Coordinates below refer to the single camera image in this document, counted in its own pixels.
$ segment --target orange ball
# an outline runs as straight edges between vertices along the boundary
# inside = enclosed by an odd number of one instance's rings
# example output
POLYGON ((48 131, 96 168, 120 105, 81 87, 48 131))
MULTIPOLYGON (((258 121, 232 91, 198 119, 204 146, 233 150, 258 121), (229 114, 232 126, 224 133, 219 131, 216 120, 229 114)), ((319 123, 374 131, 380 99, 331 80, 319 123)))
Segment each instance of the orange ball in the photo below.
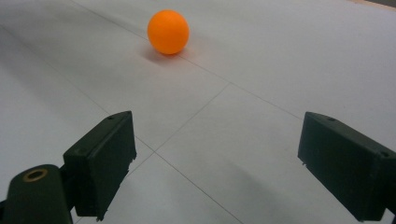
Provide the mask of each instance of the orange ball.
POLYGON ((148 40, 160 53, 178 53, 189 40, 189 25, 174 10, 159 11, 148 23, 148 40))

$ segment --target metal ring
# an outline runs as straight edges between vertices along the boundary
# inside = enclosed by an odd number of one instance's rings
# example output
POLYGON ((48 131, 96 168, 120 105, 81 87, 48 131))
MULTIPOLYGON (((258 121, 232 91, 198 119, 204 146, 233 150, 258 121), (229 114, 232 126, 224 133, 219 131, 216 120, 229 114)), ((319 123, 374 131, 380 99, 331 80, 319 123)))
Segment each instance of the metal ring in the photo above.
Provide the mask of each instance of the metal ring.
POLYGON ((30 171, 26 175, 23 176, 23 181, 24 182, 35 182, 39 179, 42 179, 44 176, 47 175, 49 171, 46 169, 35 169, 33 171, 30 171))

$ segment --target white tile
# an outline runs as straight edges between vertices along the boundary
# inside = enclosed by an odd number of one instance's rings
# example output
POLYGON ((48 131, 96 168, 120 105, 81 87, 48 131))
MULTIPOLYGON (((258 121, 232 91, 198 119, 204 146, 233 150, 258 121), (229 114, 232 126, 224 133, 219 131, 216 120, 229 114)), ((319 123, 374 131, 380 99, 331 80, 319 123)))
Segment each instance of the white tile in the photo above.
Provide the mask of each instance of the white tile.
POLYGON ((134 169, 136 169, 140 164, 142 164, 154 151, 146 146, 142 141, 135 138, 134 145, 136 147, 136 159, 129 166, 129 174, 131 174, 134 169))
POLYGON ((82 219, 82 217, 77 216, 75 208, 72 208, 72 210, 70 211, 70 214, 72 216, 73 223, 78 223, 79 220, 82 219))
MULTIPOLYGON (((96 221, 84 217, 79 223, 96 221)), ((154 154, 122 182, 102 223, 239 222, 154 154)))
POLYGON ((77 0, 146 37, 162 8, 191 27, 183 58, 302 118, 348 122, 396 148, 396 13, 347 0, 77 0))
POLYGON ((11 178, 63 153, 107 116, 0 29, 0 198, 11 178))
POLYGON ((35 0, 12 0, 12 1, 4 0, 4 1, 0 1, 0 7, 1 8, 15 7, 33 1, 35 0))
POLYGON ((297 158, 301 128, 230 86, 158 153, 243 223, 358 223, 297 158))
POLYGON ((158 148, 227 84, 72 1, 0 9, 3 25, 108 113, 132 110, 135 134, 158 148))

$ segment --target plastic part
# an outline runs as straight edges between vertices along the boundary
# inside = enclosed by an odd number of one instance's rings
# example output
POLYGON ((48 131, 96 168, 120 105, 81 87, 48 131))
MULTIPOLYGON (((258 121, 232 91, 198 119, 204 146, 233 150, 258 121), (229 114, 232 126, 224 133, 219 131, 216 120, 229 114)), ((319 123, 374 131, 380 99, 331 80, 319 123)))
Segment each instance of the plastic part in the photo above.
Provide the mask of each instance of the plastic part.
POLYGON ((64 153, 64 167, 77 192, 73 204, 81 217, 102 220, 136 158, 130 111, 112 115, 64 153))
POLYGON ((336 119, 307 112, 298 157, 359 221, 380 220, 396 203, 396 153, 336 119))
POLYGON ((9 185, 4 223, 72 224, 58 167, 40 165, 15 176, 9 185))

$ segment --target tile grout line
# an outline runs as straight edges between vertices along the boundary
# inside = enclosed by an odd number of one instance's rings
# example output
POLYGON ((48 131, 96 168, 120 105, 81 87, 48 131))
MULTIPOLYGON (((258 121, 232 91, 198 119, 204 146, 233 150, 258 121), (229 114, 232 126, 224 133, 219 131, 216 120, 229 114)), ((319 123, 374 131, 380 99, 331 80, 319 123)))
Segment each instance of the tile grout line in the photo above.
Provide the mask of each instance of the tile grout line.
POLYGON ((170 165, 172 168, 174 168, 179 174, 181 174, 184 178, 186 178, 190 183, 192 183, 198 190, 200 190, 204 195, 206 195, 209 199, 211 199, 215 204, 217 204, 220 208, 222 208, 224 211, 226 211, 230 216, 235 218, 239 223, 244 224, 239 218, 237 218, 233 213, 231 213, 229 210, 227 210, 223 205, 218 203, 215 199, 213 199, 208 193, 206 193, 203 189, 198 187, 194 182, 192 182, 188 177, 186 177, 183 173, 181 173, 174 165, 172 165, 169 161, 164 159, 160 154, 157 152, 154 152, 157 156, 159 156, 161 159, 163 159, 168 165, 170 165))
POLYGON ((40 61, 42 61, 44 64, 46 64, 47 66, 49 66, 51 69, 53 69, 56 74, 58 75, 58 77, 61 77, 63 80, 67 81, 73 88, 75 88, 77 91, 79 91, 81 94, 83 94, 85 97, 87 97, 88 100, 90 100, 91 102, 93 102, 96 106, 98 106, 101 110, 103 110, 106 114, 110 115, 110 113, 108 113, 104 108, 102 108, 98 103, 96 103, 90 96, 88 96, 88 94, 86 94, 84 91, 82 91, 79 87, 77 87, 76 85, 74 85, 67 77, 65 77, 61 72, 59 72, 58 69, 56 69, 54 66, 52 66, 52 64, 50 64, 49 62, 47 62, 47 60, 45 60, 43 57, 41 57, 39 54, 37 54, 34 50, 32 50, 28 45, 26 45, 23 41, 21 41, 19 38, 17 38, 14 34, 12 34, 6 27, 4 27, 2 24, 0 24, 0 27, 2 29, 4 29, 9 35, 11 35, 13 38, 15 38, 16 40, 18 40, 24 48, 26 48, 27 50, 29 50, 31 53, 33 53, 40 61))
POLYGON ((123 179, 126 179, 128 176, 130 176, 137 168, 139 168, 143 163, 145 163, 146 160, 148 160, 152 155, 154 155, 154 151, 149 154, 147 158, 145 158, 140 164, 138 164, 128 175, 126 175, 123 179))
MULTIPOLYGON (((103 20, 108 21, 108 22, 111 22, 111 23, 113 23, 113 24, 119 26, 121 29, 124 29, 124 30, 126 30, 127 32, 129 32, 129 33, 131 33, 131 34, 133 34, 133 35, 136 35, 136 36, 139 36, 139 37, 142 38, 142 39, 147 40, 145 37, 136 34, 135 32, 131 31, 130 29, 128 29, 128 28, 126 28, 126 27, 124 27, 124 26, 122 26, 122 25, 120 25, 120 24, 114 22, 113 20, 111 20, 111 19, 109 19, 109 18, 107 18, 107 17, 105 17, 105 16, 102 16, 101 14, 99 14, 98 12, 95 12, 94 10, 89 9, 89 8, 87 8, 87 7, 84 7, 82 4, 80 4, 80 3, 78 3, 78 2, 76 2, 76 1, 74 1, 74 0, 69 0, 69 1, 73 2, 74 4, 76 4, 76 5, 79 6, 79 7, 84 8, 85 10, 91 12, 92 14, 94 14, 94 15, 96 15, 96 16, 102 18, 103 20)), ((278 106, 278 105, 275 105, 275 104, 273 104, 273 103, 271 103, 271 102, 269 102, 269 101, 267 101, 267 100, 262 99, 262 98, 261 98, 260 96, 258 96, 257 94, 254 94, 254 93, 252 93, 251 91, 248 91, 248 90, 246 90, 246 89, 240 87, 239 85, 236 85, 235 83, 231 82, 230 80, 227 80, 226 78, 224 78, 224 77, 218 75, 217 73, 212 72, 212 71, 210 71, 210 70, 208 70, 208 69, 202 67, 201 65, 199 65, 199 64, 197 64, 197 63, 194 63, 194 62, 188 60, 187 58, 185 58, 185 57, 183 57, 183 56, 181 56, 181 55, 177 55, 177 57, 179 57, 179 58, 185 60, 186 62, 191 63, 191 64, 193 64, 193 65, 195 65, 195 66, 197 66, 197 67, 199 67, 199 68, 201 68, 201 69, 203 69, 204 71, 206 71, 207 73, 209 73, 209 74, 211 74, 211 75, 213 75, 213 76, 215 76, 215 77, 218 77, 218 78, 220 78, 220 79, 222 79, 222 80, 224 80, 224 81, 226 81, 226 82, 228 82, 228 83, 231 83, 231 84, 235 85, 235 87, 238 87, 239 89, 241 89, 241 90, 243 90, 243 91, 246 91, 246 92, 248 92, 248 93, 250 93, 250 94, 256 96, 257 98, 261 99, 261 100, 264 101, 265 103, 267 103, 267 104, 269 104, 269 105, 272 105, 272 106, 274 106, 274 107, 276 107, 276 108, 278 108, 278 109, 284 111, 285 113, 287 113, 287 114, 289 114, 289 115, 291 115, 291 116, 297 118, 297 119, 301 119, 301 118, 297 117, 296 115, 292 114, 291 112, 289 112, 288 110, 286 110, 286 109, 284 109, 284 108, 282 108, 282 107, 280 107, 280 106, 278 106)))
POLYGON ((223 89, 221 89, 221 91, 219 91, 218 94, 216 94, 214 97, 212 97, 212 99, 210 99, 205 105, 203 105, 197 112, 195 112, 194 115, 191 116, 191 118, 187 119, 176 131, 174 131, 171 136, 169 136, 159 147, 157 147, 157 149, 155 149, 154 151, 156 152, 158 149, 160 149, 163 145, 165 145, 173 136, 175 136, 175 134, 177 134, 184 126, 187 125, 187 123, 190 122, 190 120, 192 120, 193 118, 195 118, 203 109, 205 109, 214 99, 216 99, 222 92, 224 92, 224 90, 230 86, 230 82, 227 83, 227 85, 225 85, 225 87, 223 89))
MULTIPOLYGON (((121 29, 126 30, 126 31, 129 32, 129 33, 131 33, 131 34, 133 34, 133 35, 136 35, 136 36, 138 36, 138 37, 140 37, 140 38, 142 38, 142 39, 144 39, 144 40, 149 41, 147 38, 145 38, 145 37, 143 37, 143 36, 141 36, 141 35, 136 34, 136 33, 133 32, 132 30, 130 30, 130 29, 124 27, 123 25, 120 25, 120 24, 116 23, 115 21, 113 21, 113 20, 111 20, 111 19, 109 19, 109 18, 107 18, 107 17, 105 17, 105 16, 102 16, 101 14, 99 14, 98 12, 96 12, 96 11, 94 11, 94 10, 89 9, 89 8, 87 8, 87 7, 84 7, 82 4, 80 4, 80 3, 78 3, 78 2, 76 2, 76 1, 74 1, 74 0, 69 0, 69 1, 73 2, 74 4, 76 4, 76 5, 79 6, 79 7, 84 8, 85 10, 87 10, 87 11, 91 12, 92 14, 94 14, 94 15, 96 15, 96 16, 102 18, 102 19, 105 20, 105 21, 108 21, 108 22, 111 22, 111 23, 117 25, 118 27, 120 27, 121 29)), ((177 55, 177 57, 178 57, 178 58, 181 58, 181 59, 183 59, 183 60, 185 60, 186 62, 188 62, 188 63, 190 63, 190 64, 193 64, 193 65, 195 65, 195 66, 197 66, 197 67, 203 69, 204 71, 208 72, 209 74, 211 74, 211 75, 213 75, 213 76, 215 76, 215 77, 218 77, 218 78, 220 78, 220 79, 222 79, 222 80, 224 80, 224 81, 226 81, 226 82, 230 82, 229 80, 225 79, 224 77, 221 77, 221 76, 219 76, 218 74, 216 74, 216 73, 214 73, 214 72, 212 72, 212 71, 207 70, 206 68, 202 67, 201 65, 199 65, 199 64, 197 64, 197 63, 193 63, 192 61, 186 59, 185 57, 180 56, 179 54, 177 55)))
POLYGON ((140 142, 142 142, 146 147, 148 147, 149 149, 151 149, 152 151, 155 151, 154 149, 152 149, 151 147, 149 147, 149 145, 147 145, 142 139, 140 139, 138 136, 134 136, 137 138, 137 140, 139 140, 140 142))
POLYGON ((277 108, 277 109, 279 109, 279 110, 281 110, 281 111, 283 111, 283 112, 285 112, 285 113, 287 113, 287 114, 289 114, 289 115, 291 115, 291 116, 293 116, 293 117, 295 117, 295 118, 297 118, 297 119, 301 119, 301 118, 299 118, 298 116, 296 116, 296 115, 292 114, 291 112, 289 112, 288 110, 286 110, 286 109, 284 109, 284 108, 282 108, 282 107, 280 107, 280 106, 278 106, 278 105, 275 105, 274 103, 271 103, 270 101, 267 101, 267 100, 262 99, 259 95, 255 94, 255 93, 253 93, 253 92, 251 92, 251 91, 248 91, 248 90, 246 90, 245 88, 242 88, 241 86, 236 85, 236 84, 233 83, 233 82, 230 82, 230 83, 231 83, 232 85, 234 85, 235 87, 241 89, 242 91, 245 91, 245 92, 247 92, 247 93, 253 95, 254 97, 257 97, 259 100, 262 100, 263 102, 267 103, 268 105, 274 106, 275 108, 277 108))
MULTIPOLYGON (((22 3, 18 3, 18 5, 19 5, 19 6, 26 5, 26 4, 29 4, 29 2, 28 2, 28 1, 25 1, 25 2, 22 2, 22 3)), ((8 6, 6 6, 6 7, 3 7, 3 8, 5 8, 5 9, 9 9, 9 8, 11 8, 11 7, 15 7, 15 6, 8 5, 8 6)))
POLYGON ((74 224, 78 224, 84 217, 80 217, 77 222, 74 222, 74 224))

